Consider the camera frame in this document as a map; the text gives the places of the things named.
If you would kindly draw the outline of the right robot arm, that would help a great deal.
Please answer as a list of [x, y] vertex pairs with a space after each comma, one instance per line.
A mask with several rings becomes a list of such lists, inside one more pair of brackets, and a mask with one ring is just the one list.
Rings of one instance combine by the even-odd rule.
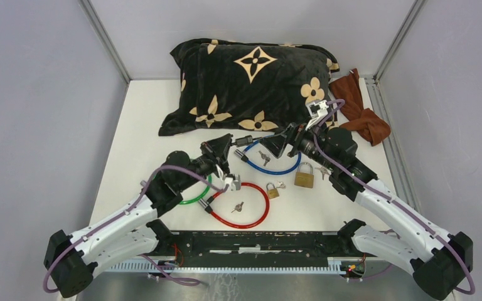
[[462, 231], [450, 233], [401, 200], [356, 157], [358, 145], [349, 130], [290, 124], [283, 132], [262, 138], [260, 144], [276, 158], [290, 147], [290, 157], [301, 153], [331, 169], [329, 181], [336, 191], [395, 232], [391, 236], [364, 222], [351, 221], [337, 239], [342, 254], [353, 256], [360, 251], [375, 255], [407, 272], [436, 300], [444, 300], [453, 291], [475, 293], [472, 239]]

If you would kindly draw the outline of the blue cable lock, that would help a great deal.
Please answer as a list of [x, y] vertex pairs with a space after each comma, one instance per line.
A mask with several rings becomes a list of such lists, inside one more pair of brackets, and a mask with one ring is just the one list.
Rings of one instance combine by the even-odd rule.
[[235, 156], [238, 157], [242, 162], [248, 164], [251, 168], [255, 169], [256, 171], [259, 171], [261, 173], [271, 175], [271, 176], [286, 175], [286, 174], [289, 174], [291, 172], [296, 171], [297, 168], [299, 167], [299, 165], [301, 163], [301, 160], [302, 160], [302, 154], [300, 154], [300, 153], [297, 155], [297, 159], [296, 159], [295, 164], [292, 167], [289, 167], [289, 168], [287, 168], [285, 170], [282, 170], [282, 171], [272, 171], [272, 170], [268, 170], [264, 167], [258, 166], [257, 164], [253, 163], [246, 155], [246, 152], [251, 150], [251, 148], [253, 148], [258, 143], [259, 143], [258, 141], [254, 141], [253, 143], [248, 145], [244, 150], [236, 149], [234, 151]]

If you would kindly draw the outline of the red cable lock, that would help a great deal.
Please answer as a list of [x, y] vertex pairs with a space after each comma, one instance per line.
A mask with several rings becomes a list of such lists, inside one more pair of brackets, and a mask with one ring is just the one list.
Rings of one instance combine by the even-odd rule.
[[198, 200], [198, 204], [204, 209], [205, 213], [209, 214], [213, 219], [222, 225], [236, 230], [248, 230], [261, 225], [270, 213], [270, 199], [266, 191], [257, 184], [251, 182], [242, 183], [242, 196], [236, 203], [233, 203], [233, 208], [236, 204], [244, 202], [243, 210], [241, 212], [232, 213], [231, 209], [227, 213], [226, 209], [215, 209], [212, 201], [225, 201], [226, 197], [222, 197], [222, 193], [213, 193], [207, 198]]

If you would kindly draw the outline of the large brass padlock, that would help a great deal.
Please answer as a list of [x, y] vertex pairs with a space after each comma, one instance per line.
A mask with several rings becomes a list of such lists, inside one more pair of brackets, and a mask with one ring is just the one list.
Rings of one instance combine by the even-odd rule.
[[294, 177], [294, 185], [312, 189], [314, 187], [314, 168], [308, 162], [302, 162], [298, 165]]

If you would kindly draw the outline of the small brass padlock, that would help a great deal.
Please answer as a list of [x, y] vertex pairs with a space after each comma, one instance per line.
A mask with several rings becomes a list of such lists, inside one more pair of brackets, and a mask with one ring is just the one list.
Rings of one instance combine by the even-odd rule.
[[280, 196], [278, 189], [280, 185], [276, 186], [275, 183], [269, 182], [266, 184], [267, 195], [269, 199], [275, 199]]

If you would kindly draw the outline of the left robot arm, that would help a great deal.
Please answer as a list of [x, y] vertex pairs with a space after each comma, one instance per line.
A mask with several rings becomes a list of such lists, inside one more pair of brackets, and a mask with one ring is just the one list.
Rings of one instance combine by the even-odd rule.
[[122, 261], [152, 251], [167, 254], [173, 242], [159, 218], [179, 205], [183, 191], [198, 182], [217, 192], [233, 188], [235, 176], [228, 163], [231, 146], [233, 136], [225, 134], [202, 142], [201, 156], [195, 159], [173, 151], [129, 203], [70, 234], [54, 232], [43, 260], [43, 290], [73, 297]]

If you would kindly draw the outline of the green cable lock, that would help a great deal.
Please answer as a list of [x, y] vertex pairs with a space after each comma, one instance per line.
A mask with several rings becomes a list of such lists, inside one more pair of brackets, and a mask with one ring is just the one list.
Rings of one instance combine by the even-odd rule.
[[188, 205], [197, 202], [199, 199], [204, 198], [210, 192], [210, 186], [204, 182], [197, 182], [188, 190], [182, 192], [182, 201], [180, 205]]

